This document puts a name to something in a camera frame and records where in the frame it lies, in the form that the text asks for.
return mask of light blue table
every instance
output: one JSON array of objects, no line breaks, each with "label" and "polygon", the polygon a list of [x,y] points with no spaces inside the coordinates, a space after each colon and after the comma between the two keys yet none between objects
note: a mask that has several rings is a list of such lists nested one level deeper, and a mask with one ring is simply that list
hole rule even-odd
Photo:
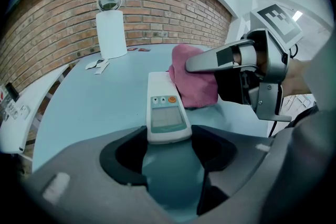
[{"label": "light blue table", "polygon": [[[100,75],[94,74],[94,69],[85,70],[86,64],[100,59],[100,54],[81,59],[45,111],[34,148],[33,171],[73,143],[146,125],[148,73],[168,70],[174,46],[137,46],[151,51],[128,51],[111,59]],[[267,136],[267,121],[259,120],[246,105],[219,100],[214,106],[187,111],[187,116],[191,124]]]}]

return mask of handheld device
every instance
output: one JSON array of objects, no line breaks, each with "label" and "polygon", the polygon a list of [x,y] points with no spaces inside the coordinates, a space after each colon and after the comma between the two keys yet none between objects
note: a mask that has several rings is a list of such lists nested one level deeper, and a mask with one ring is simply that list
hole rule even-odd
[{"label": "handheld device", "polygon": [[191,126],[181,98],[168,72],[151,72],[147,90],[147,140],[173,143],[191,136]]}]

